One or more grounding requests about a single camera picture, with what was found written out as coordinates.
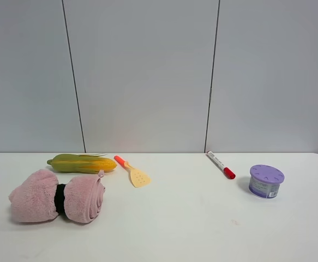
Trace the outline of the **toy corn cob with husk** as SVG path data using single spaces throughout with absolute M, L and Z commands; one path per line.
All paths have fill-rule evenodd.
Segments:
M 114 160 L 101 154 L 62 153 L 47 160 L 55 171 L 64 173 L 97 174 L 99 171 L 110 172 L 117 167 Z

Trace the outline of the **small yellow toy spatula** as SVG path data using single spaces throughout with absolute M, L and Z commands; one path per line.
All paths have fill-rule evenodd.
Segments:
M 114 156 L 114 160 L 123 168 L 129 171 L 130 182 L 135 188 L 141 188 L 151 183 L 151 178 L 143 171 L 132 167 L 127 161 L 120 156 Z

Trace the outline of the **red capped white marker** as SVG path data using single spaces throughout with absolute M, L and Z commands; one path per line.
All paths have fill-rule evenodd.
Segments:
M 221 160 L 219 160 L 212 151 L 206 153 L 207 157 L 223 172 L 223 174 L 230 180 L 235 179 L 236 175 Z

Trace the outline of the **purple lidded round container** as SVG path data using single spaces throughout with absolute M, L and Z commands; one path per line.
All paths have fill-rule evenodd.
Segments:
M 265 199 L 275 198 L 285 175 L 269 165 L 254 165 L 250 168 L 250 191 L 258 197 Z

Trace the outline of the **black elastic band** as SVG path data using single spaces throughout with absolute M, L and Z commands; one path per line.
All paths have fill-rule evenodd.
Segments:
M 66 184 L 58 184 L 56 187 L 56 193 L 54 197 L 54 203 L 56 207 L 56 212 L 59 215 L 65 215 L 65 209 L 64 209 L 64 201 L 65 201 L 65 195 L 64 195 L 64 189 Z

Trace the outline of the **rolled pink towel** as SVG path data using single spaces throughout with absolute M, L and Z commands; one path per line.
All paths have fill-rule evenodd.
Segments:
M 76 223 L 87 224 L 100 213 L 105 187 L 101 178 L 105 173 L 73 177 L 65 186 L 65 216 Z M 56 174 L 39 170 L 31 174 L 9 195 L 11 217 L 18 223 L 40 223 L 54 220 L 54 197 L 59 183 Z

